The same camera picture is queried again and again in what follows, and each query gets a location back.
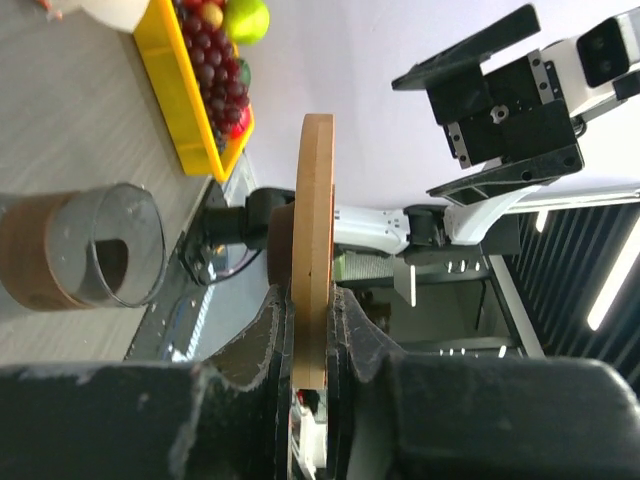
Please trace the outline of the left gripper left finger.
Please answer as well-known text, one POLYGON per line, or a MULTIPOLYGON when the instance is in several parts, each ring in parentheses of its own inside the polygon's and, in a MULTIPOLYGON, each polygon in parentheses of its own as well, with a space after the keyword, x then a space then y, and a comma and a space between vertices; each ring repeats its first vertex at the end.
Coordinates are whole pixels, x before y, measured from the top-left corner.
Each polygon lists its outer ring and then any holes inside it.
POLYGON ((255 318, 196 362, 1 370, 5 479, 283 479, 293 305, 271 288, 255 318))

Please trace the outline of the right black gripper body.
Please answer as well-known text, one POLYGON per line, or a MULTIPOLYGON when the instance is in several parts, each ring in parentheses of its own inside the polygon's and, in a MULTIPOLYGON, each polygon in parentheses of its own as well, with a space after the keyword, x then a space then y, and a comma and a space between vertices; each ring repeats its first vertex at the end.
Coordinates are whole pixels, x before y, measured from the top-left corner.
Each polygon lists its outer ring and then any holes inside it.
POLYGON ((478 65, 429 91, 438 125, 463 168, 491 160, 502 165, 559 156, 545 180, 582 170, 555 67, 531 52, 484 75, 478 65))

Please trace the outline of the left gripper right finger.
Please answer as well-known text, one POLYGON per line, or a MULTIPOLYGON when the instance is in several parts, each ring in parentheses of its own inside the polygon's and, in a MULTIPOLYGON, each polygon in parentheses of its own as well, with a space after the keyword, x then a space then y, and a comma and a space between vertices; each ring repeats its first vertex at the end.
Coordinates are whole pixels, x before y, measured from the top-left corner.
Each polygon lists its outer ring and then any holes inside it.
POLYGON ((605 363, 408 352, 340 287, 327 346, 334 479, 639 475, 639 401, 605 363))

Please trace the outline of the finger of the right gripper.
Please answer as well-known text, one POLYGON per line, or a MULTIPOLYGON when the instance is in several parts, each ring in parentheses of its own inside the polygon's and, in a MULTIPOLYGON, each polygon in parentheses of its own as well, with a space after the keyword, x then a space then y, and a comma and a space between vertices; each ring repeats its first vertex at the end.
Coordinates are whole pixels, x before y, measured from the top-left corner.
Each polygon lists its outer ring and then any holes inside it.
POLYGON ((432 188, 427 194, 459 206, 469 206, 529 186, 544 185, 549 177, 535 176, 531 170, 480 172, 432 188))
POLYGON ((414 65, 391 82, 394 91, 429 90, 479 67, 492 55, 540 31, 536 10, 525 4, 483 30, 414 65))

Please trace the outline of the dark glass cup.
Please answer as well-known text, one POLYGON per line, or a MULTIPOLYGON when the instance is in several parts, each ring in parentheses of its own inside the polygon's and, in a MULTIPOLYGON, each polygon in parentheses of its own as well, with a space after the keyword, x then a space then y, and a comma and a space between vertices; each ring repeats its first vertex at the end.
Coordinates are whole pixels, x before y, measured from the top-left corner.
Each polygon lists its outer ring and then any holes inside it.
POLYGON ((158 206, 139 186, 1 196, 3 319, 144 306, 167 263, 158 206))

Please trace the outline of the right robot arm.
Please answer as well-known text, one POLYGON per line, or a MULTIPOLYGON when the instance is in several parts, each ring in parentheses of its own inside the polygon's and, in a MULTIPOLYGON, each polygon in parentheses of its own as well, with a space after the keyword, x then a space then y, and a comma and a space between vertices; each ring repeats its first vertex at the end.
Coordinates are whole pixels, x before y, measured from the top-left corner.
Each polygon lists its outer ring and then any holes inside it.
POLYGON ((534 8, 523 6, 393 81, 396 91, 426 92, 452 155, 479 172, 434 188, 444 207, 336 207, 336 247, 396 256, 407 266, 493 254, 511 207, 583 168, 578 138, 585 124, 574 99, 589 78, 583 37, 481 70, 491 55, 538 29, 534 8))

